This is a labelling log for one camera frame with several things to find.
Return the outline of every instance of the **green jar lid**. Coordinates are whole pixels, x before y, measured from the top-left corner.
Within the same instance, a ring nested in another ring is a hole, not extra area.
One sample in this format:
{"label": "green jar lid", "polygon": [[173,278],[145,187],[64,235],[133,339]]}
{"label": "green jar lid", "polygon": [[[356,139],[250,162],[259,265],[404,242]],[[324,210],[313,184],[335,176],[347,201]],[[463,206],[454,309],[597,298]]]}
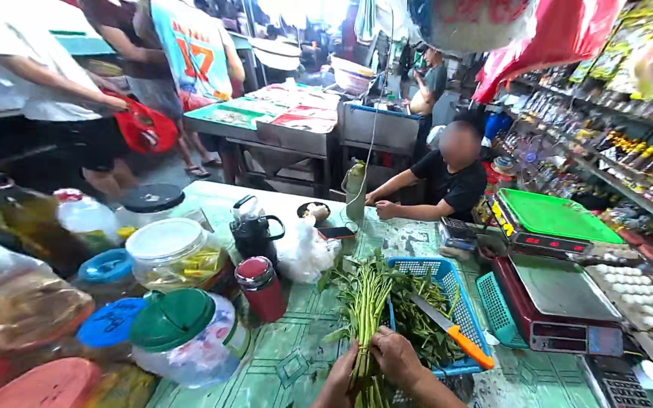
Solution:
{"label": "green jar lid", "polygon": [[150,353],[182,346],[201,333],[215,313],[215,302],[200,289],[154,292],[130,327],[130,341]]}

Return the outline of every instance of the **orange knife handle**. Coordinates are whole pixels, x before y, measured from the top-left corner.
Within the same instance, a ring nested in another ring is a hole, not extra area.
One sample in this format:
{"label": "orange knife handle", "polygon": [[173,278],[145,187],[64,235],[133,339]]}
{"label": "orange knife handle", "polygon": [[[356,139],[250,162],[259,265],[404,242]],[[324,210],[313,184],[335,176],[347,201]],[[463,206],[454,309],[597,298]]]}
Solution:
{"label": "orange knife handle", "polygon": [[480,347],[476,346],[472,340],[460,333],[460,326],[454,325],[452,328],[449,328],[448,335],[458,343],[458,346],[460,346],[460,348],[465,351],[465,354],[473,357],[477,361],[477,364],[479,364],[482,368],[492,369],[495,367],[493,357],[486,356]]}

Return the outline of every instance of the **knife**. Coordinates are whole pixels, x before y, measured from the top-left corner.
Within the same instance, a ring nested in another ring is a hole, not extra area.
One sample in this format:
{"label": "knife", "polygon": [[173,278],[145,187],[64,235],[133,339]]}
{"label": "knife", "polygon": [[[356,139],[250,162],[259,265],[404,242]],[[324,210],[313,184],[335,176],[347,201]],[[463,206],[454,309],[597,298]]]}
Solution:
{"label": "knife", "polygon": [[448,333],[452,339],[454,339],[460,348],[465,351],[470,357],[473,357],[477,364],[479,364],[484,369],[492,369],[495,367],[495,362],[493,357],[487,356],[480,347],[476,346],[469,338],[465,337],[464,334],[460,333],[460,326],[453,323],[444,314],[440,313],[437,309],[432,307],[427,301],[425,301],[421,296],[412,295],[410,299],[419,307],[423,312],[425,312],[430,319],[438,324],[445,332]]}

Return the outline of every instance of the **mobile phone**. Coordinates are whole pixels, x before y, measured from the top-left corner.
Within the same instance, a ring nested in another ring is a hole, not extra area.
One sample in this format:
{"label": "mobile phone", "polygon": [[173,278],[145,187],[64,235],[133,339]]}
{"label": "mobile phone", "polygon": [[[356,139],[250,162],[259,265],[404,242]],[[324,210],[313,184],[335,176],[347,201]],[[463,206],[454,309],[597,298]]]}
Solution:
{"label": "mobile phone", "polygon": [[344,238],[353,238],[354,232],[347,227],[334,227],[334,228],[317,228],[319,236],[328,240],[334,238],[336,240],[343,240]]}

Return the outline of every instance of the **hand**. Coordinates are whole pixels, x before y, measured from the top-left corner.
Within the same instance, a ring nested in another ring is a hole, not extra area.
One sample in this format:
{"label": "hand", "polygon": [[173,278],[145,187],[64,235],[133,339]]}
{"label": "hand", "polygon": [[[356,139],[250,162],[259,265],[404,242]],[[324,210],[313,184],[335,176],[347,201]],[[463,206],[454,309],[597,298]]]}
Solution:
{"label": "hand", "polygon": [[374,192],[368,192],[367,195],[364,196],[364,205],[374,207],[375,202],[376,197],[374,196]]}
{"label": "hand", "polygon": [[123,99],[111,97],[109,95],[104,96],[102,103],[107,105],[110,109],[114,110],[115,112],[122,112],[123,110],[128,109],[128,103],[125,102]]}
{"label": "hand", "polygon": [[372,336],[369,350],[387,379],[404,392],[409,393],[423,377],[432,375],[419,362],[409,340],[385,326]]}
{"label": "hand", "polygon": [[352,377],[354,361],[357,360],[359,343],[352,342],[349,350],[334,362],[322,391],[310,408],[345,408],[354,406],[355,393],[350,393],[349,381]]}
{"label": "hand", "polygon": [[376,203],[376,215],[381,219],[390,219],[398,216],[400,205],[383,199]]}

